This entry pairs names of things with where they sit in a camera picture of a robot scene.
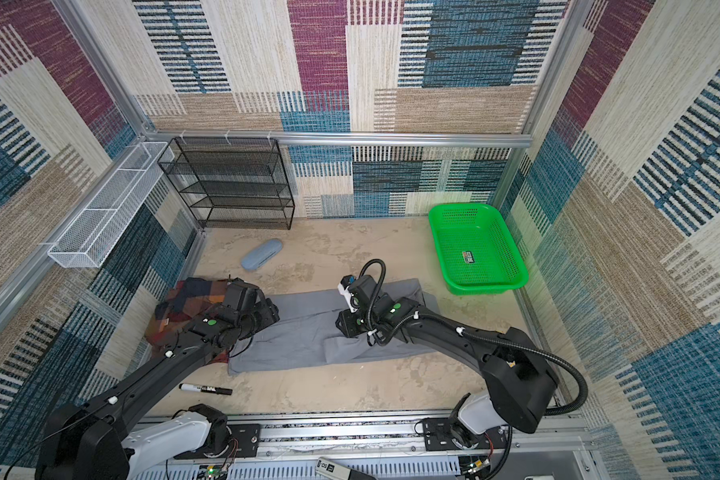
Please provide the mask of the grey long sleeve shirt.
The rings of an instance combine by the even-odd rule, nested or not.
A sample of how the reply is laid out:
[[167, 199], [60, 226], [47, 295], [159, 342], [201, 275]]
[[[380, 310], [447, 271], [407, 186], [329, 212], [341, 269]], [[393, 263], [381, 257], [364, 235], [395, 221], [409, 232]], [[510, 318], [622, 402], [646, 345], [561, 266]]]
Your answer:
[[335, 364], [396, 360], [433, 350], [393, 340], [370, 347], [362, 338], [347, 338], [336, 327], [338, 315], [347, 307], [335, 290], [274, 295], [280, 320], [235, 345], [227, 361], [227, 373], [292, 370]]

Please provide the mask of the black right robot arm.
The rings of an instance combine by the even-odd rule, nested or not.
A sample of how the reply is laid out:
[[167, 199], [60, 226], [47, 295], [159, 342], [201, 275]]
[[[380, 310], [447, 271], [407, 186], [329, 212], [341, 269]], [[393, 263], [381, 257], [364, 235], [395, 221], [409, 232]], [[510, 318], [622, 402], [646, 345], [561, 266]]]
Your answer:
[[462, 449], [475, 447], [498, 427], [535, 433], [558, 386], [557, 375], [523, 331], [480, 330], [409, 298], [393, 301], [384, 295], [370, 319], [360, 306], [344, 309], [336, 327], [348, 338], [368, 336], [374, 346], [391, 340], [423, 345], [478, 373], [486, 390], [464, 395], [449, 417], [451, 441]]

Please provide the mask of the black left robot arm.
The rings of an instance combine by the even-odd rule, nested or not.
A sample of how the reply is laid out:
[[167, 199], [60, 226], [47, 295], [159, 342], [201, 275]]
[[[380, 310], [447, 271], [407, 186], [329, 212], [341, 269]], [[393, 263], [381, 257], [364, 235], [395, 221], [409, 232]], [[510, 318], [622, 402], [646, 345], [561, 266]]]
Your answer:
[[179, 329], [161, 357], [82, 405], [55, 410], [39, 442], [35, 477], [126, 479], [136, 449], [122, 441], [139, 420], [189, 374], [278, 321], [278, 307], [260, 288], [232, 280], [222, 302]]

